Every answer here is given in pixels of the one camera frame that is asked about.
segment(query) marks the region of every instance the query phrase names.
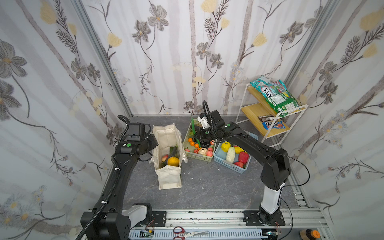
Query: canvas bag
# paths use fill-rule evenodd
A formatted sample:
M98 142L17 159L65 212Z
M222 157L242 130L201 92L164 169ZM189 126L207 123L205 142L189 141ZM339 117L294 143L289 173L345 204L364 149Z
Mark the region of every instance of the canvas bag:
M153 126L152 131L159 145L153 150L150 162L153 162L155 166L155 172L159 179L159 190L181 188L181 163L183 160L187 163L188 159L185 154L180 131L176 128L175 124L165 127ZM166 165L160 168L161 158L169 154L169 148L173 146L177 146L180 160L179 166Z

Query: scissors blade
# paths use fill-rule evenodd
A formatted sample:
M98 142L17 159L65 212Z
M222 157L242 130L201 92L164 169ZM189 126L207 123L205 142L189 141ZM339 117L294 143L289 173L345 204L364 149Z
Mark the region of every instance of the scissors blade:
M190 232L190 236L200 236L200 235L206 235L209 234L209 231L203 231L203 232Z

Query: wall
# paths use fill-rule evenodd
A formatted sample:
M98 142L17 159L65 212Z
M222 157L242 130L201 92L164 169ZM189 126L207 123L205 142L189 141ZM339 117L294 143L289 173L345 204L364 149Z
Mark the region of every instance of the wall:
M0 15L0 235L74 239L124 110L69 1L1 1Z
M310 108L283 146L338 240L382 239L384 3L338 5L289 89ZM293 164L299 181L308 177Z
M236 114L247 83L286 78L326 3L82 2L134 114Z

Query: plastic basket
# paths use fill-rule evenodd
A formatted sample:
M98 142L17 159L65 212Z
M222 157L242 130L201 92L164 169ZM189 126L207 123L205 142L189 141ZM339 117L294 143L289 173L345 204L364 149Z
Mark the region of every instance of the plastic basket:
M195 124L195 126L198 126L198 127L202 127L200 122L197 120L197 119L193 119L193 122ZM190 152L188 151L185 151L185 154L187 155L187 158L194 158L194 159L198 159L198 160L203 160L203 161L207 161L207 162L210 162L213 158L212 157L208 157L208 156L205 156L205 155L201 155L201 154L198 154L198 153L194 153L193 151L196 149L194 146L191 146L189 145L189 142L188 142L188 139L190 137L193 138L193 133L192 133L192 129L191 129L191 126L192 126L192 123L189 124L189 127L188 127L188 131L187 131L187 134L184 138L184 148L188 148L190 150ZM214 152L215 152L215 147L216 147L217 144L214 144L213 146L213 149L214 149Z
M220 163L221 165L226 166L227 168L230 168L233 171L236 171L238 173L243 173L243 172L245 172L245 170L247 170L249 163L251 161L251 158L252 158L252 156L249 155L249 159L248 159L248 162L247 162L245 168L242 168L242 167L236 166L233 163L226 161L225 160L226 156L227 156L227 153L224 152L223 150L221 150L221 143L219 143L217 145L216 151L214 153L215 162ZM235 160L233 162L238 162L238 161L239 161L239 154L236 153L235 154Z

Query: bottle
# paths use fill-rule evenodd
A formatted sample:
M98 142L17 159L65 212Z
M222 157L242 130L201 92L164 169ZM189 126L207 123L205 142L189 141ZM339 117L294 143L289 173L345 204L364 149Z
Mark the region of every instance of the bottle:
M316 230L306 229L306 230L300 231L300 237L303 240L316 240L316 239L320 238L321 236L320 236L320 233Z

